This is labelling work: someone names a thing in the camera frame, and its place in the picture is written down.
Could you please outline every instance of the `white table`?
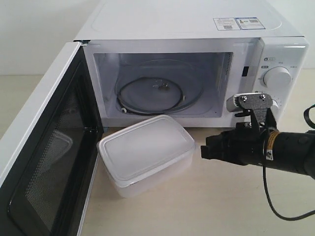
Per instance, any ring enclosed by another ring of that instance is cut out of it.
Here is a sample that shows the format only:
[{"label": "white table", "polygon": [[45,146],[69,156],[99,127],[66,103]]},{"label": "white table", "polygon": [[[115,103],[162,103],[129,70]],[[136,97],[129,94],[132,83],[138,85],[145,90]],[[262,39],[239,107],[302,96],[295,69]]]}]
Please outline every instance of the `white table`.
[{"label": "white table", "polygon": [[[0,137],[38,81],[0,78]],[[315,70],[303,70],[279,124],[282,131],[305,132],[303,110],[315,103]],[[5,96],[12,99],[3,100]],[[219,129],[190,128],[198,145]],[[315,181],[276,170],[267,171],[272,201],[285,216],[315,208]],[[190,169],[130,199],[111,186],[102,161],[97,172],[82,236],[304,236],[315,234],[315,216],[286,222],[271,212],[263,190],[262,170],[203,160],[199,148]]]}]

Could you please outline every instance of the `white microwave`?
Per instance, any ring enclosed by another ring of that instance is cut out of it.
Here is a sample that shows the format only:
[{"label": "white microwave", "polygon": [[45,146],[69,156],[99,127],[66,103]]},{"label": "white microwave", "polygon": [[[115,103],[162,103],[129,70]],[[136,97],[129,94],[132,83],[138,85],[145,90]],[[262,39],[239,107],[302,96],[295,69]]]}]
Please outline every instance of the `white microwave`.
[{"label": "white microwave", "polygon": [[0,141],[0,234],[80,233],[104,127],[233,127],[256,91],[279,120],[308,46],[263,0],[102,1]]}]

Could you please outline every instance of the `label sticker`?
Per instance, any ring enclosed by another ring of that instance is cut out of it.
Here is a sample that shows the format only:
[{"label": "label sticker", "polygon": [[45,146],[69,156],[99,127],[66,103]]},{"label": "label sticker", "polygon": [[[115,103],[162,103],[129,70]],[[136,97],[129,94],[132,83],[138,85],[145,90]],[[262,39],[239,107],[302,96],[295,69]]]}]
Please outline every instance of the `label sticker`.
[{"label": "label sticker", "polygon": [[272,154],[272,149],[274,147],[274,143],[275,143],[275,140],[276,140],[276,137],[280,134],[280,132],[272,132],[269,136],[269,140],[268,140],[268,143],[267,143],[267,155],[266,155],[266,160],[269,160],[269,161],[273,161],[274,160],[274,156]]},{"label": "label sticker", "polygon": [[234,18],[214,18],[218,30],[241,30]]},{"label": "label sticker", "polygon": [[264,30],[265,27],[257,17],[238,17],[235,18],[242,30]]}]

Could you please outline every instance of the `container lid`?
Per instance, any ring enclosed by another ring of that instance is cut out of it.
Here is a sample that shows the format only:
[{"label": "container lid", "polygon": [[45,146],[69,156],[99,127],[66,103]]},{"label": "container lid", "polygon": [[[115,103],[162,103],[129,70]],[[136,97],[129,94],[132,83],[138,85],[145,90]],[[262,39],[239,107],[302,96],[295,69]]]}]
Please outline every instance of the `container lid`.
[{"label": "container lid", "polygon": [[127,187],[178,162],[195,142],[173,118],[161,115],[105,137],[97,148],[117,186]]}]

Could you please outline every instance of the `microwave door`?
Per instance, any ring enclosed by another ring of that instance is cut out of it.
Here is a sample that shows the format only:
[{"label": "microwave door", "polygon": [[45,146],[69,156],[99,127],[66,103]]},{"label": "microwave door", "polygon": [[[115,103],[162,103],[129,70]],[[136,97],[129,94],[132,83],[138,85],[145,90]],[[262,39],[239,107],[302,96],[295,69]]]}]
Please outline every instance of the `microwave door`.
[{"label": "microwave door", "polygon": [[77,235],[103,128],[80,43],[67,43],[0,142],[0,235]]}]

